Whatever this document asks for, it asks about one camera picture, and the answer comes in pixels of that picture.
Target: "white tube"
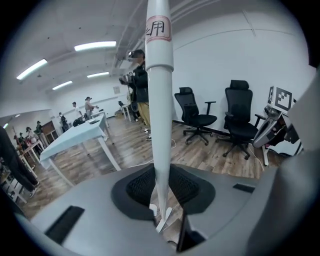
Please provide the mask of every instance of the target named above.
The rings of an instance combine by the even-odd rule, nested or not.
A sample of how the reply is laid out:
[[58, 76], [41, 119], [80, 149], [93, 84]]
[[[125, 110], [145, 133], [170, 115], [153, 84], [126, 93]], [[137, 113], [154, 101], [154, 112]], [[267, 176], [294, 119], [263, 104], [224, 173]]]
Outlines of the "white tube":
[[166, 218], [172, 132], [172, 71], [174, 69], [168, 0], [149, 0], [145, 64], [148, 73], [153, 162], [161, 218]]

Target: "mesh chair back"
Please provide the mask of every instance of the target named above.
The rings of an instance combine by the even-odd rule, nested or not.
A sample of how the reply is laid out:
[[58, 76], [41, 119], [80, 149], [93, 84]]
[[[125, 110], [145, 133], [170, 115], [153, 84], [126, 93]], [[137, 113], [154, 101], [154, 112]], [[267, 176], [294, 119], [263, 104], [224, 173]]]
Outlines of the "mesh chair back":
[[229, 88], [225, 89], [228, 112], [233, 114], [233, 121], [249, 123], [251, 117], [251, 102], [253, 93], [249, 90], [247, 81], [231, 80]]
[[174, 97], [182, 108], [182, 121], [189, 124], [192, 117], [199, 115], [195, 95], [190, 87], [180, 87], [179, 89], [180, 92], [175, 93]]

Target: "fluorescent light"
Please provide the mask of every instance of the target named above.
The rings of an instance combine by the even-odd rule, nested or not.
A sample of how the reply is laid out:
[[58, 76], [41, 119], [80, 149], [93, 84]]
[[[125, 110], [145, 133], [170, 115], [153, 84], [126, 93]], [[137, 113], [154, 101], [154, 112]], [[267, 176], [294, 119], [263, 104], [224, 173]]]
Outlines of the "fluorescent light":
[[19, 80], [24, 79], [27, 75], [35, 71], [36, 69], [40, 68], [44, 64], [46, 64], [47, 61], [45, 59], [40, 60], [36, 64], [32, 65], [31, 67], [27, 68], [25, 71], [23, 71], [20, 75], [18, 75], [16, 78]]
[[61, 87], [64, 87], [64, 86], [67, 86], [67, 85], [70, 85], [70, 84], [72, 84], [72, 81], [64, 82], [62, 84], [57, 85], [56, 87], [53, 87], [52, 90], [57, 90], [57, 89], [59, 89]]
[[80, 44], [74, 47], [74, 49], [78, 51], [88, 50], [93, 48], [102, 48], [102, 47], [115, 47], [116, 41], [105, 41], [105, 42], [90, 42], [85, 44]]
[[100, 77], [100, 76], [105, 76], [105, 75], [109, 75], [109, 72], [103, 72], [103, 73], [97, 73], [97, 74], [90, 74], [87, 75], [87, 78], [94, 78], [94, 77]]

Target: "chair base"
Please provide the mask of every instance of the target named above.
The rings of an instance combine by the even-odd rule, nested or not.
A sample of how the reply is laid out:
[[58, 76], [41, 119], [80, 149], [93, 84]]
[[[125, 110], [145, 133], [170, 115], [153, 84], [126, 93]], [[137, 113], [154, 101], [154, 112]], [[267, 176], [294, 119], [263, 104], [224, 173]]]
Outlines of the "chair base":
[[241, 141], [241, 140], [237, 140], [237, 139], [232, 139], [232, 138], [217, 138], [215, 140], [215, 142], [219, 142], [219, 141], [224, 141], [224, 142], [230, 142], [232, 143], [231, 147], [229, 148], [229, 150], [225, 153], [223, 153], [223, 157], [226, 158], [227, 155], [231, 152], [231, 150], [234, 149], [235, 146], [238, 146], [242, 152], [244, 152], [246, 154], [246, 156], [244, 157], [245, 160], [248, 160], [249, 157], [250, 157], [250, 154], [248, 153], [248, 151], [244, 148], [244, 145], [245, 147], [247, 148], [249, 146], [249, 142], [245, 142], [245, 141]]
[[186, 135], [187, 133], [192, 133], [192, 135], [190, 137], [188, 137], [185, 141], [185, 144], [189, 145], [189, 141], [196, 135], [199, 135], [202, 139], [204, 139], [205, 143], [204, 145], [208, 146], [209, 141], [206, 139], [205, 136], [203, 136], [203, 134], [210, 134], [211, 137], [214, 136], [214, 134], [211, 131], [207, 131], [207, 130], [201, 130], [200, 127], [197, 127], [196, 130], [183, 130], [183, 135]]

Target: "white tablecloth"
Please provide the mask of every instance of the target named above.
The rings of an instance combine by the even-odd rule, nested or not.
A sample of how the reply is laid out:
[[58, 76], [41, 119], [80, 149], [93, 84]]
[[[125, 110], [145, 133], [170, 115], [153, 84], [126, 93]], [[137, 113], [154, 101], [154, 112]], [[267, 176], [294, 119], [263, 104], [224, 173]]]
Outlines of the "white tablecloth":
[[98, 138], [102, 136], [104, 139], [107, 137], [104, 133], [106, 127], [105, 115], [100, 115], [95, 118], [99, 120], [94, 124], [90, 124], [87, 121], [77, 127], [72, 127], [59, 136], [54, 142], [52, 142], [40, 156], [40, 163], [46, 169], [51, 165], [49, 158], [56, 155], [57, 153], [67, 150], [75, 145], [85, 142], [90, 139]]

